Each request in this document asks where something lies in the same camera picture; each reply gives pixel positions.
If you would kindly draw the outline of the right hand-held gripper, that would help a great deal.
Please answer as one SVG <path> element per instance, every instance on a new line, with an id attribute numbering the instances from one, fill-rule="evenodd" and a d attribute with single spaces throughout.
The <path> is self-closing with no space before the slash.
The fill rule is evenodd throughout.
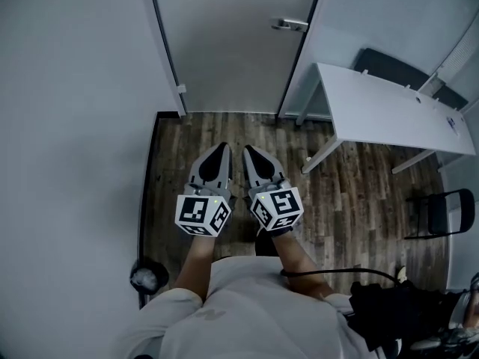
<path id="1" fill-rule="evenodd" d="M 294 226 L 303 215 L 302 200 L 298 188 L 284 179 L 280 161 L 253 146 L 245 146 L 242 157 L 245 175 L 252 188 L 249 210 L 260 227 L 277 232 Z"/>

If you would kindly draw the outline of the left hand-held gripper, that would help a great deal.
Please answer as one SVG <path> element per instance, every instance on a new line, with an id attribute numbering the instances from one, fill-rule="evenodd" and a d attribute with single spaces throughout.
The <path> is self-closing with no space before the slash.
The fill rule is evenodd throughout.
<path id="1" fill-rule="evenodd" d="M 216 238 L 229 225 L 236 201 L 230 189 L 230 167 L 227 143 L 214 145 L 193 162 L 190 182 L 177 196 L 174 222 L 182 231 Z"/>

